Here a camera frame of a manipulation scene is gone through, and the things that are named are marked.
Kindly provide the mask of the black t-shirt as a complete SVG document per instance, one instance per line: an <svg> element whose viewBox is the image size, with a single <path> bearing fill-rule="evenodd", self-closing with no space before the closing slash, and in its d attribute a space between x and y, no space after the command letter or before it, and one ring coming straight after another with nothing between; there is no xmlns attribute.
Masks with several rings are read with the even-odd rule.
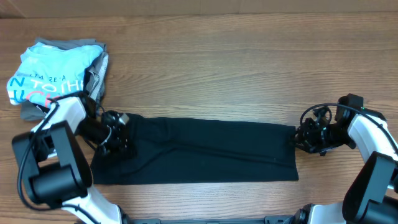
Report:
<svg viewBox="0 0 398 224"><path fill-rule="evenodd" d="M91 163L95 184L297 181L293 126L130 114L132 153Z"/></svg>

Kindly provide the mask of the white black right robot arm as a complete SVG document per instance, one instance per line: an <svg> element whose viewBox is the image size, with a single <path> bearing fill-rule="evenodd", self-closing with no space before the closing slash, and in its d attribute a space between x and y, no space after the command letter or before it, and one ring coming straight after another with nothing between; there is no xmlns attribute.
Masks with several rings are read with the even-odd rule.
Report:
<svg viewBox="0 0 398 224"><path fill-rule="evenodd" d="M292 137L298 149L324 156L347 145L358 149L364 166L344 200L329 205L308 204L290 218L291 223L390 223L397 224L397 200L386 195L397 190L397 142L384 115L364 107L361 96L342 96L334 105L309 107Z"/></svg>

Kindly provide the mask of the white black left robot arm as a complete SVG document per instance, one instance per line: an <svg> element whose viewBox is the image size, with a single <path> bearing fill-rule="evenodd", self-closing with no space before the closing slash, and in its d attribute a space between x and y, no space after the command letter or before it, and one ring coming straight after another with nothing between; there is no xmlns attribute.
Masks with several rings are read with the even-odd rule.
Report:
<svg viewBox="0 0 398 224"><path fill-rule="evenodd" d="M17 192L29 209L61 209L83 223L131 223L122 208L94 186L76 136L96 145L101 156L129 151L126 114L96 119L97 103L79 91L49 99L44 119L12 139L18 165Z"/></svg>

